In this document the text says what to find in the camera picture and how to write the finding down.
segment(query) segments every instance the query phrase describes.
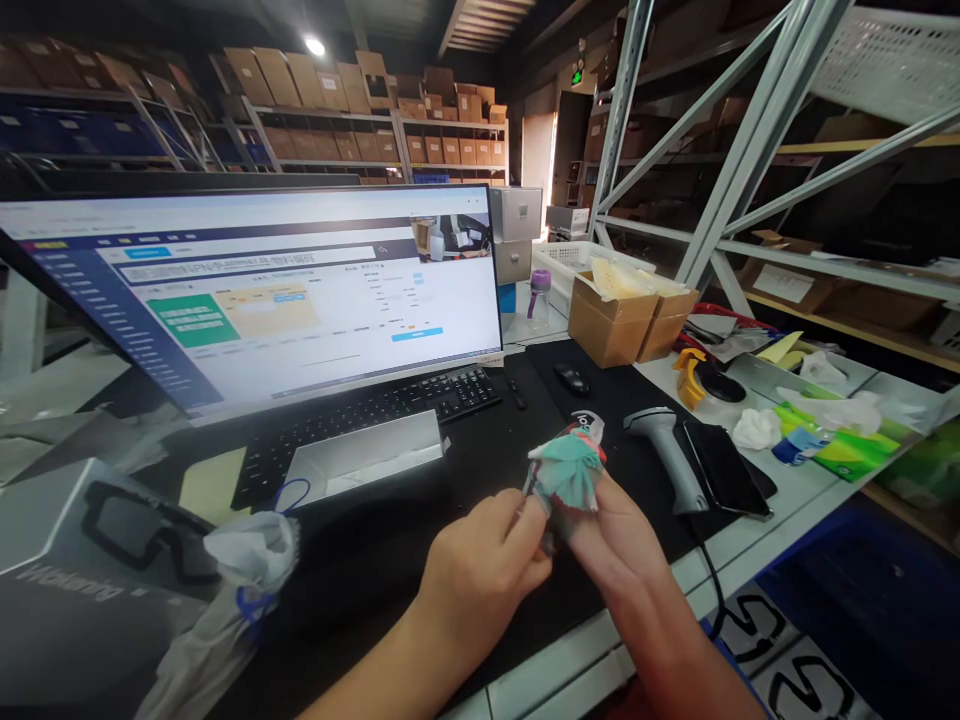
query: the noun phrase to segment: black desk mat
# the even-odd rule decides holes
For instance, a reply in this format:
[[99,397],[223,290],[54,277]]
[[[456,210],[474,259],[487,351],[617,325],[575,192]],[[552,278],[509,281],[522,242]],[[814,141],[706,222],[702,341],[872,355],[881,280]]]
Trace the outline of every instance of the black desk mat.
[[[584,372],[593,386],[589,398],[575,398],[554,382],[557,362]],[[672,515],[672,486],[655,451],[633,438],[623,442],[618,431],[631,412],[673,406],[666,395],[633,368],[597,370],[572,342],[508,356],[506,370],[527,410],[517,409],[502,375],[492,371],[503,402],[443,427],[452,445],[442,460],[294,512],[303,530],[297,571],[264,623],[261,649],[208,718],[286,718],[305,709],[403,614],[436,533],[487,495],[522,487],[527,452],[565,427],[573,410],[594,410],[607,420],[608,468],[650,516],[668,559],[693,548]],[[647,468],[643,477],[631,474],[634,467]],[[713,534],[733,519],[719,514],[706,526]],[[501,642],[448,707],[602,609],[593,583],[561,550],[550,579],[521,604]]]

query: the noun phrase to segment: computer monitor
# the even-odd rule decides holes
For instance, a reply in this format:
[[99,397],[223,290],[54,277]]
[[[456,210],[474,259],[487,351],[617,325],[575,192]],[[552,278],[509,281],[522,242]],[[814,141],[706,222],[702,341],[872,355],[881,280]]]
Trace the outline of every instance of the computer monitor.
[[484,186],[6,202],[0,230],[195,425],[502,350]]

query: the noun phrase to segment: keyboard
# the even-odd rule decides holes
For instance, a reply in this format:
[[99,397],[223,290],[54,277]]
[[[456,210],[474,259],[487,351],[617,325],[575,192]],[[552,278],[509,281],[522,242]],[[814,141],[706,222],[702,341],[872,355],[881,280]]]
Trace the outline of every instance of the keyboard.
[[272,429],[247,445],[230,507],[242,510],[271,501],[283,486],[294,453],[304,445],[424,410],[436,410],[444,425],[500,400],[483,368],[453,370]]

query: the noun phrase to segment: blue button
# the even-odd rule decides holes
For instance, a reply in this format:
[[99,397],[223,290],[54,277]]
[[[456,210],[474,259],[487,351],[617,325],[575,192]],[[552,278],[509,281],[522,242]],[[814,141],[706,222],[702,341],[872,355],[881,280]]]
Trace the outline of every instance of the blue button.
[[170,250],[167,248],[131,248],[124,252],[128,258],[134,260],[145,257],[170,257]]
[[390,339],[394,342],[400,342],[401,340],[413,340],[418,337],[428,337],[430,335],[442,335],[443,328],[430,328],[429,330],[417,330],[412,333],[400,333],[399,335],[393,335]]

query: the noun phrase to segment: computer mouse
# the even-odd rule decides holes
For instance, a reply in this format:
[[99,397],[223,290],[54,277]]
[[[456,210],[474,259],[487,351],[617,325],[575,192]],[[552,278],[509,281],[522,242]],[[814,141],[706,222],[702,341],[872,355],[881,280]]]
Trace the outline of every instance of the computer mouse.
[[553,366],[554,371],[560,376],[563,384],[566,385],[574,395],[589,395],[590,385],[583,379],[576,370],[566,363],[557,363]]

